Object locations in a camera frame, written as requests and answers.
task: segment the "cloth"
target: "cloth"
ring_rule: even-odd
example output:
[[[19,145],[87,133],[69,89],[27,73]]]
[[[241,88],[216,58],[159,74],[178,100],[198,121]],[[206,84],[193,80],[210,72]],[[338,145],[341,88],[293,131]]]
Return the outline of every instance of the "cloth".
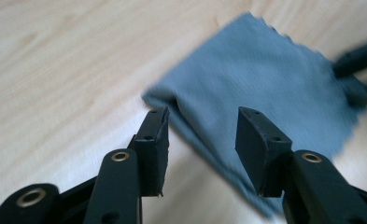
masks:
[[[238,106],[261,111],[292,141],[331,158],[363,108],[346,103],[332,63],[247,13],[223,28],[142,95],[168,106],[171,125],[267,217],[281,199],[259,197],[234,149]]]

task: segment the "wooden table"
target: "wooden table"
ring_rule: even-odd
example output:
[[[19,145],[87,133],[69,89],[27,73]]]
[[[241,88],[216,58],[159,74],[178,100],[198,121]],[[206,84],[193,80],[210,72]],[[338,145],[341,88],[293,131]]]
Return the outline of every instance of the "wooden table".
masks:
[[[367,42],[363,1],[0,0],[0,204],[33,183],[65,191],[128,145],[141,92],[243,12],[334,60]],[[163,198],[145,223],[279,223],[261,217],[176,133]],[[367,113],[335,164],[367,190]]]

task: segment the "cloth fold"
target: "cloth fold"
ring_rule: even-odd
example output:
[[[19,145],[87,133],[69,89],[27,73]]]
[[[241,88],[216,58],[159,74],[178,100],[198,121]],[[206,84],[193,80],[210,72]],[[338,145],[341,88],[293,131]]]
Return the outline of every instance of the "cloth fold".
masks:
[[[168,106],[170,123],[265,216],[281,199],[257,196],[234,149],[238,106],[261,111],[292,141],[329,159],[351,135],[363,108],[346,103],[354,77],[337,80],[332,63],[247,13],[231,22],[142,95]]]

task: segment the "blue cloth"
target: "blue cloth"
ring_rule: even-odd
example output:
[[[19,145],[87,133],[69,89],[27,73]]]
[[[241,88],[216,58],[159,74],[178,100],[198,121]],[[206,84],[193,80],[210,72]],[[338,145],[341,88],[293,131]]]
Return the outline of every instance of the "blue cloth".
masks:
[[[256,195],[234,150],[238,106],[261,111],[293,141],[293,150],[331,158],[363,111],[346,103],[347,86],[362,88],[353,77],[335,79],[332,63],[320,53],[244,14],[142,97],[149,105],[168,106],[171,125],[270,217],[282,211],[281,200]]]

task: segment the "folded cloth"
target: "folded cloth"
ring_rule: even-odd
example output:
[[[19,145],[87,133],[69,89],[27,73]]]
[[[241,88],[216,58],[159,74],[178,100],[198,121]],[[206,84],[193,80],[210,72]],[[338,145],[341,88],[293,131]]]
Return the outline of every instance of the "folded cloth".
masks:
[[[293,141],[331,157],[342,148],[363,108],[346,103],[332,63],[294,44],[263,20],[244,14],[211,37],[142,95],[168,106],[171,125],[265,216],[280,199],[257,196],[236,151],[238,106],[261,111]]]

